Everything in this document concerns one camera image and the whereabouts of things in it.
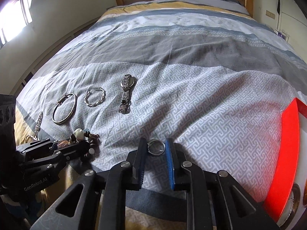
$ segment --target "jewelry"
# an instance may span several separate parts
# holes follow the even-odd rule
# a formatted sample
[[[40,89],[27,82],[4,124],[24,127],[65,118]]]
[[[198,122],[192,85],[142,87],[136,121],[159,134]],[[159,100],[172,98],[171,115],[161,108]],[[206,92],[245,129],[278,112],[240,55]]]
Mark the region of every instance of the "jewelry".
[[[35,125],[35,131],[34,131],[34,135],[27,135],[26,136],[26,142],[27,142],[27,138],[28,137],[31,137],[32,138],[32,141],[37,141],[38,140],[38,132],[40,130],[40,125],[41,125],[41,121],[43,119],[43,112],[40,112],[39,116],[38,116],[38,120],[36,122],[36,125]]]
[[[73,108],[72,110],[70,111],[70,113],[68,114],[67,117],[65,117],[64,119],[60,120],[60,121],[56,121],[54,119],[54,114],[56,112],[56,109],[63,104],[63,102],[68,99],[69,97],[71,96],[74,96],[75,97],[75,101],[74,101],[74,105],[73,105]],[[53,110],[53,113],[52,113],[52,121],[56,124],[62,124],[62,123],[65,123],[69,118],[71,118],[71,116],[73,115],[75,109],[77,107],[77,96],[74,94],[74,93],[69,93],[69,94],[65,94],[59,101],[58,101],[58,104],[56,105],[56,107],[54,108]]]
[[[130,93],[129,93],[129,89],[134,85],[135,80],[134,78],[131,76],[131,74],[126,74],[124,80],[120,83],[124,94],[122,96],[122,103],[119,106],[118,112],[119,113],[126,113],[127,112],[127,107],[129,104],[129,98],[130,98]]]
[[[88,98],[88,96],[89,96],[93,91],[102,91],[102,96],[101,96],[101,98],[100,98],[96,103],[90,104],[90,103],[87,101],[87,98]],[[89,106],[89,107],[95,107],[95,106],[97,106],[97,105],[99,105],[99,104],[102,103],[102,100],[105,98],[105,96],[106,96],[106,91],[105,91],[103,88],[101,88],[101,87],[91,87],[91,88],[86,92],[86,94],[85,94],[85,96],[84,96],[84,103],[86,103],[86,105]]]
[[[154,143],[160,143],[160,144],[162,144],[162,145],[163,145],[163,149],[162,149],[162,150],[159,149],[159,150],[157,151],[158,153],[153,153],[153,151],[150,150],[150,148],[153,146]],[[147,151],[148,151],[151,155],[153,155],[153,156],[161,156],[161,155],[165,152],[165,143],[162,142],[162,141],[160,141],[160,140],[158,140],[158,139],[152,139],[152,140],[150,140],[147,144],[148,144]]]

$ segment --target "white wall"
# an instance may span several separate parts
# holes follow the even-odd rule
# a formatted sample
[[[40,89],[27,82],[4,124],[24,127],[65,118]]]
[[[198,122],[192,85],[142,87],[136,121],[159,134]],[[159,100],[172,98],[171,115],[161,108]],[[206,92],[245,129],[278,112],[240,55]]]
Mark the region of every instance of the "white wall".
[[[52,44],[101,16],[115,0],[32,0],[33,22],[0,50],[0,93],[9,94],[30,65]],[[273,20],[266,10],[276,14]],[[277,0],[254,0],[254,18],[276,28]]]

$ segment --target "bedspread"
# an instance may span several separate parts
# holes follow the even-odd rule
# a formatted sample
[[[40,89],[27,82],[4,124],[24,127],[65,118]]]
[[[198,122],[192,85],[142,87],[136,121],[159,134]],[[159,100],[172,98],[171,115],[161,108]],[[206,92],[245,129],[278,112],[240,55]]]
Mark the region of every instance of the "bedspread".
[[[294,97],[306,103],[307,65],[284,39],[240,10],[200,0],[108,10],[22,90],[17,144],[34,130],[40,111],[40,139],[65,139],[76,128],[100,134],[96,170],[125,160],[140,137],[171,137],[188,160],[204,170],[227,170],[263,201],[278,158],[281,113]],[[128,73],[136,84],[130,112],[123,115],[120,82]],[[89,108],[83,98],[92,86],[104,88],[106,97]],[[65,93],[77,95],[76,112],[56,125],[52,111]],[[90,101],[100,95],[93,93]],[[56,119],[72,104],[59,107]],[[170,190],[164,156],[148,157],[142,189],[127,192],[126,206],[128,228],[185,227],[185,195]]]

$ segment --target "metal bolt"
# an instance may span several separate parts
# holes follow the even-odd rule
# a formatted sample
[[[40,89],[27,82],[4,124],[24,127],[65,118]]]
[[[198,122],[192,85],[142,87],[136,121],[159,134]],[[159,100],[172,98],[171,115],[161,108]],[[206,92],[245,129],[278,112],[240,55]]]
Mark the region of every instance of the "metal bolt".
[[[221,176],[221,177],[226,177],[226,176],[228,176],[228,172],[225,171],[225,170],[220,170],[220,171],[219,171],[219,176]]]
[[[89,152],[91,155],[94,155],[94,154],[95,154],[95,150],[94,150],[93,148],[90,148],[90,149],[88,150],[88,152]]]
[[[94,174],[94,170],[87,170],[84,174],[85,176],[92,176]]]
[[[127,162],[127,161],[123,161],[120,166],[122,166],[123,168],[127,168],[130,166],[130,162]]]
[[[183,166],[183,167],[186,167],[186,168],[189,168],[189,167],[192,166],[192,163],[191,163],[190,161],[184,161],[184,162],[182,163],[182,166]]]

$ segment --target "metal watch strap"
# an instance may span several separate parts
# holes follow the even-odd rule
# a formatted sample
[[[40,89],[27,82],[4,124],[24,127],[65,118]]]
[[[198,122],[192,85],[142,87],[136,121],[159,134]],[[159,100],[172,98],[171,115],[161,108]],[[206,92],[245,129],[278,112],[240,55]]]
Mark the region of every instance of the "metal watch strap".
[[[126,113],[127,112],[127,107],[128,107],[128,103],[129,103],[129,97],[130,97],[130,93],[129,93],[129,81],[130,78],[132,78],[131,74],[126,74],[124,81],[123,81],[123,96],[122,96],[122,103],[119,106],[119,113]]]

